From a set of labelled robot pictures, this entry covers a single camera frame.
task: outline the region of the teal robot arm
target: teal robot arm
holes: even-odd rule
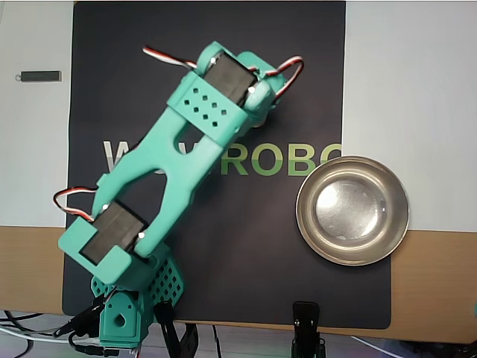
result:
[[[164,238],[212,166],[239,136],[264,122],[303,68],[301,57],[275,69],[252,52],[235,56],[217,42],[203,50],[197,64],[161,56],[191,71],[138,146],[99,179],[92,216],[78,217],[59,240],[60,248],[93,274],[94,295],[104,297],[100,341],[105,347],[138,347],[154,319],[153,308],[177,303],[184,282]],[[287,81],[281,72],[297,61],[302,63]],[[178,140],[191,125],[203,136],[184,154]],[[168,181],[160,212],[147,226],[117,198],[158,169]]]
[[[227,79],[229,69],[238,72],[236,78]],[[146,286],[154,273],[141,258],[147,259],[159,247],[191,203],[198,184],[228,146],[262,122],[276,104],[276,93],[286,79],[281,74],[268,76],[267,72],[273,70],[251,52],[235,56],[218,43],[207,46],[197,68],[184,76],[169,98],[168,107],[140,144],[98,181],[92,207],[94,218],[132,182],[162,169],[168,183],[157,217],[139,233],[129,252],[114,245],[96,262],[85,256],[82,249],[95,240],[98,229],[82,218],[76,219],[60,238],[60,248],[107,285],[129,290]],[[177,140],[189,125],[198,128],[203,137],[194,150],[183,154]]]

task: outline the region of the stainless steel bowl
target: stainless steel bowl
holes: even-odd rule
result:
[[[397,177],[363,157],[339,157],[317,167],[298,192],[296,214],[308,245],[346,266],[389,255],[409,222],[408,199]]]

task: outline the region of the wooden desk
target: wooden desk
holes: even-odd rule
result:
[[[0,307],[62,314],[62,228],[0,227]],[[477,233],[410,231],[392,256],[392,318],[386,330],[324,333],[469,343],[477,339]],[[231,324],[291,330],[275,324]]]

